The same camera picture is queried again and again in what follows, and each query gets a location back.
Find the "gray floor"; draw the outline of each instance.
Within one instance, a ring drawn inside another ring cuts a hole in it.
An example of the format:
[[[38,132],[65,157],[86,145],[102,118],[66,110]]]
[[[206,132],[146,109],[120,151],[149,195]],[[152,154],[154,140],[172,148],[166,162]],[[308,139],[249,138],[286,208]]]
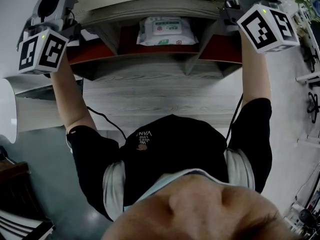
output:
[[[297,139],[301,136],[306,134],[317,136],[319,134],[320,118],[316,125],[311,123],[311,119],[306,113],[310,90],[307,85],[295,81],[295,77],[308,73],[299,50],[292,49],[270,54],[267,56],[267,64],[272,88],[273,114],[270,122],[270,143],[273,152],[273,165],[262,194],[274,202],[282,213],[285,213],[296,193],[320,160],[320,149],[297,145]],[[168,84],[170,78],[166,76],[165,81]],[[110,90],[110,84],[109,80],[104,83],[100,81],[96,84],[91,83],[90,88],[93,90],[96,87],[100,89],[100,92],[104,92],[104,89]],[[201,98],[201,93],[205,94],[205,98],[202,97],[200,101],[194,102],[198,106],[197,109],[203,107],[204,113],[210,111],[211,114],[215,114],[214,106],[211,106],[209,110],[206,109],[207,103],[211,102],[209,94],[212,93],[212,97],[219,96],[217,101],[212,98],[212,104],[214,102],[221,104],[217,108],[218,113],[221,113],[223,106],[225,106],[229,115],[236,107],[237,100],[242,93],[241,71],[219,82],[212,80],[210,84],[209,81],[206,81],[205,87],[201,86],[199,82],[197,85],[205,92],[197,91],[195,85],[187,87],[193,93],[197,92],[194,99]],[[152,92],[160,89],[159,85],[156,89],[149,88],[149,96],[152,97]],[[136,92],[132,91],[133,94],[138,95],[138,102],[143,99],[140,91],[140,87],[136,89]],[[320,87],[314,88],[314,91],[320,92]],[[224,92],[227,92],[228,95],[223,103]],[[115,92],[115,94],[121,96],[122,92]],[[101,99],[98,97],[96,100],[101,103]],[[186,112],[184,104],[177,106],[177,108],[180,112]],[[225,126],[218,130],[223,134],[227,133]],[[106,136],[119,140],[123,144],[122,137],[118,132],[109,131]],[[7,149],[12,159],[26,161],[29,164],[36,195],[43,210],[56,225],[52,239],[100,239],[110,223],[87,204],[78,184],[72,154],[66,145],[65,130],[62,127],[20,133],[15,144],[0,139],[0,145]],[[308,197],[313,179],[314,177],[301,189],[298,195],[300,202]]]

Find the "shelf compartment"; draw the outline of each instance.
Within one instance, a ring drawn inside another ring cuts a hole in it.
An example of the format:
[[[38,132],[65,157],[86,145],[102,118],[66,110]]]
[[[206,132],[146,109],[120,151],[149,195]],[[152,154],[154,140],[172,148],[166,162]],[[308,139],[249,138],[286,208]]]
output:
[[[114,56],[101,39],[85,41],[80,46],[67,47],[66,53],[70,65]]]
[[[199,59],[241,64],[241,40],[231,36],[213,35]]]
[[[197,54],[199,52],[199,45],[156,45],[144,46],[137,44],[140,26],[123,26],[120,33],[120,41],[118,54],[148,54],[148,53],[186,53]]]

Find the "chair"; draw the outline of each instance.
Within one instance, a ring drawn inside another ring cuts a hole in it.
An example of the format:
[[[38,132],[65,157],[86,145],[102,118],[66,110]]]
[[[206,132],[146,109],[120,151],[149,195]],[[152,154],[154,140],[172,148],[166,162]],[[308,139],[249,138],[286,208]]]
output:
[[[311,92],[309,92],[308,95],[309,95],[309,99],[311,101],[311,105],[308,107],[307,112],[308,113],[314,112],[314,117],[312,119],[312,123],[315,124],[316,120],[317,120],[317,114],[320,112],[320,110],[319,110],[320,106],[318,105],[318,95],[317,94],[313,95]]]
[[[0,240],[40,240],[55,229],[30,182],[26,162],[15,162],[0,146]]]

